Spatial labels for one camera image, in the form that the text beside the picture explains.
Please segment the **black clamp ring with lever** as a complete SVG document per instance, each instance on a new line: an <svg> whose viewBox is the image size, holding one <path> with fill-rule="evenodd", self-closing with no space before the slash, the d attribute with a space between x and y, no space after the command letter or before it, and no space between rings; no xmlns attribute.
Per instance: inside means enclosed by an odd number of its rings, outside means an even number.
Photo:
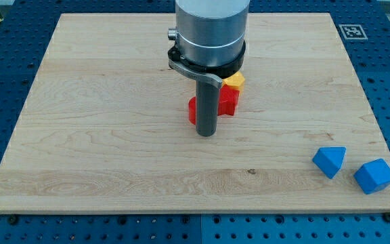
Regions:
<svg viewBox="0 0 390 244"><path fill-rule="evenodd" d="M181 56L181 53L176 45L168 50L167 55L169 59L169 67L171 69L189 79L206 83L220 89L222 86L221 80L233 76L242 67L245 51L246 42L243 41L242 50L236 59L221 66L201 66L188 61Z"/></svg>

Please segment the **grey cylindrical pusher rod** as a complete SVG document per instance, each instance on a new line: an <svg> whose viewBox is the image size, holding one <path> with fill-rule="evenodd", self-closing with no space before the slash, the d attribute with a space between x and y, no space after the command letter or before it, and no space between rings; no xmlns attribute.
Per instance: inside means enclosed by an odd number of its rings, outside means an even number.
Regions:
<svg viewBox="0 0 390 244"><path fill-rule="evenodd" d="M212 136L217 128L219 89L208 83L196 82L196 131Z"/></svg>

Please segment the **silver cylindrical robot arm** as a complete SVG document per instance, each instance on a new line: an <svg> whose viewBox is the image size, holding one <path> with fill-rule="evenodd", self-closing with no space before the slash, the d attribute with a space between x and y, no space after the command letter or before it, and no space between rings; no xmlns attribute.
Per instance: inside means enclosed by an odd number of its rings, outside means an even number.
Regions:
<svg viewBox="0 0 390 244"><path fill-rule="evenodd" d="M217 129L223 80L237 73L246 51L249 0L176 0L169 67L196 82L196 131Z"/></svg>

